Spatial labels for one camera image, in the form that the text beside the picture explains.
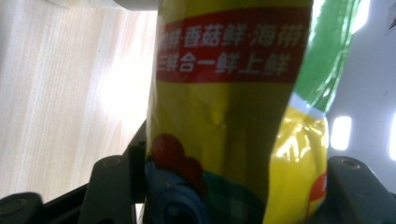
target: yellow bag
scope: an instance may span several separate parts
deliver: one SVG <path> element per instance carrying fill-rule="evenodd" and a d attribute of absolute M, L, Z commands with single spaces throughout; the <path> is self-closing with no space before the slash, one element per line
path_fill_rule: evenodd
<path fill-rule="evenodd" d="M 148 112 L 153 223 L 298 223 L 320 206 L 324 115 L 356 5 L 162 1 Z"/>

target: red label band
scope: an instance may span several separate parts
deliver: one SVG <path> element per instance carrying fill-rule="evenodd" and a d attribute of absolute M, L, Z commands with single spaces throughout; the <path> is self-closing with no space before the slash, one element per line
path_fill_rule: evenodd
<path fill-rule="evenodd" d="M 157 79 L 176 83 L 293 83 L 311 8 L 246 8 L 165 25 Z"/>

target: white wall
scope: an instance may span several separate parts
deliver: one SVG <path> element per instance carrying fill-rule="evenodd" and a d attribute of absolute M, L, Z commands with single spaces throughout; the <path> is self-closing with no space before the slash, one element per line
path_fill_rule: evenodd
<path fill-rule="evenodd" d="M 389 156 L 389 131 L 396 113 L 396 29 L 387 33 L 386 24 L 389 7 L 395 3 L 371 0 L 368 21 L 354 34 L 328 114 L 330 128 L 336 117 L 352 117 L 348 149 L 330 147 L 329 156 L 345 155 L 365 162 L 392 192 L 396 192 L 396 161 Z"/>

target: blue cartoon figure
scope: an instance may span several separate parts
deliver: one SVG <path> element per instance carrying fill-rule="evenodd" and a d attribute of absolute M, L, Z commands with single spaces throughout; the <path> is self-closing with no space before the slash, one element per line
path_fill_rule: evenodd
<path fill-rule="evenodd" d="M 172 134 L 157 136 L 146 164 L 148 209 L 154 224 L 209 223 L 207 185 L 198 160 Z"/>

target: bright light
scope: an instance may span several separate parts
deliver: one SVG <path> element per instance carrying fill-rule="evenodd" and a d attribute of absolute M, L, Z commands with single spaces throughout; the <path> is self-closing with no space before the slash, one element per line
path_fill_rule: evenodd
<path fill-rule="evenodd" d="M 396 114 L 393 115 L 392 126 L 390 126 L 389 154 L 396 161 Z"/>
<path fill-rule="evenodd" d="M 369 6 L 370 0 L 361 0 L 359 3 L 358 13 L 356 14 L 356 20 L 353 23 L 352 34 L 355 34 L 364 24 L 367 22 L 369 17 Z"/>
<path fill-rule="evenodd" d="M 346 150 L 349 145 L 350 130 L 352 119 L 350 117 L 338 117 L 332 125 L 332 135 L 330 143 L 332 148 Z"/>
<path fill-rule="evenodd" d="M 152 60 L 143 62 L 127 56 L 115 62 L 104 78 L 103 109 L 130 130 L 138 128 L 147 115 L 151 64 Z"/>

